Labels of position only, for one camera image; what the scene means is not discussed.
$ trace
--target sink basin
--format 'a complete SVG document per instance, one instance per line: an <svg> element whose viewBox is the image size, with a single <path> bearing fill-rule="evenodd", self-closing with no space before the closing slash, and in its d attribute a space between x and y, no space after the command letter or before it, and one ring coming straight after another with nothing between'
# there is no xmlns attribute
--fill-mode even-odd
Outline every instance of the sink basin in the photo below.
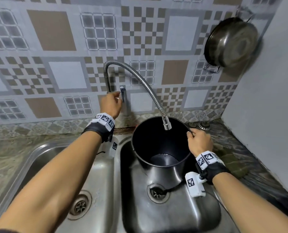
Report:
<svg viewBox="0 0 288 233"><path fill-rule="evenodd" d="M28 181L73 140L52 141L30 153L0 196L0 216ZM105 153L95 158L69 215L56 232L239 232L212 196L191 198L184 181L167 194L147 182L132 151L130 134L114 136L111 143L101 145L100 151ZM205 190L217 196L206 183Z"/></svg>
<svg viewBox="0 0 288 233"><path fill-rule="evenodd" d="M151 191L158 185L147 182L131 141L122 147L120 157L122 218L128 233L204 232L218 226L221 209L212 196L191 198L184 183L158 195ZM207 184L205 190L214 193Z"/></svg>

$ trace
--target human hand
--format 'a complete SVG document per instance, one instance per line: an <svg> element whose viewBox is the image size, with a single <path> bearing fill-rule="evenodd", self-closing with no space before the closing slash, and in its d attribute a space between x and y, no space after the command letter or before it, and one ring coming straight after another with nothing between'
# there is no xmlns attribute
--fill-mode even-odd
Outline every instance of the human hand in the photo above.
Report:
<svg viewBox="0 0 288 233"><path fill-rule="evenodd" d="M187 132L188 148L195 157L202 152L213 150L213 141L210 134L195 128L191 128L191 131L194 137L191 132Z"/></svg>
<svg viewBox="0 0 288 233"><path fill-rule="evenodd" d="M107 113L113 119L116 119L120 113L122 106L122 99L118 98L120 92L108 93L101 99L101 113Z"/></svg>

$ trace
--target sink drain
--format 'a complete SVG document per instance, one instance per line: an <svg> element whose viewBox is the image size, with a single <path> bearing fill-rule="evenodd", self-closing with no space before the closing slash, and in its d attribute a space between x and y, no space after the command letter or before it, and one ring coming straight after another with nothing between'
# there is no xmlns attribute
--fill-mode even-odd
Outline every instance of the sink drain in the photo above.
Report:
<svg viewBox="0 0 288 233"><path fill-rule="evenodd" d="M170 193L164 191L163 187L158 184L151 184L147 187L147 194L151 201L156 204L165 203L169 197Z"/></svg>
<svg viewBox="0 0 288 233"><path fill-rule="evenodd" d="M73 202L67 218L77 220L83 217L89 210L92 203L92 196L86 190L81 190L76 200Z"/></svg>

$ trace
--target pan handle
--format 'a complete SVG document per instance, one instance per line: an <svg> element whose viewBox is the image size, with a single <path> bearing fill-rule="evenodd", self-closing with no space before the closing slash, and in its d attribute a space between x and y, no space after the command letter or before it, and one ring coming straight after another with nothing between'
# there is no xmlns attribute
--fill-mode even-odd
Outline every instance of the pan handle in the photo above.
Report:
<svg viewBox="0 0 288 233"><path fill-rule="evenodd" d="M210 65L210 64L207 63L206 66L204 66L203 70L208 71L208 72L210 72L210 73L212 73L212 74L216 74L216 73L219 72L219 70L220 70L220 66L217 68L216 71L213 71L213 70L209 70L209 69L208 69L209 65Z"/></svg>
<svg viewBox="0 0 288 233"><path fill-rule="evenodd" d="M249 22L252 17L254 17L254 12L252 12L248 7L246 6L239 6L238 9L236 10L236 17L239 17L240 12L247 12L248 14L250 14L249 19L246 22Z"/></svg>

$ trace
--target hanging pot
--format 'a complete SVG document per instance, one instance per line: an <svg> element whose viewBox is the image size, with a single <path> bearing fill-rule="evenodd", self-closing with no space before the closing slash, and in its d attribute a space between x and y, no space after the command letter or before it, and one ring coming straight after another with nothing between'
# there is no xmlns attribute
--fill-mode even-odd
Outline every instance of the hanging pot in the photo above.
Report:
<svg viewBox="0 0 288 233"><path fill-rule="evenodd" d="M172 129L165 130L162 118L152 117L140 123L132 134L132 148L147 175L148 184L171 189L184 178L185 161L190 156L188 127L169 117Z"/></svg>
<svg viewBox="0 0 288 233"><path fill-rule="evenodd" d="M242 11L251 15L246 22L239 18ZM239 7L235 17L221 21L213 29L205 43L204 56L208 63L204 70L217 73L220 67L233 67L248 59L258 41L257 29L249 23L253 15L247 7ZM217 70L210 70L210 65L218 66Z"/></svg>

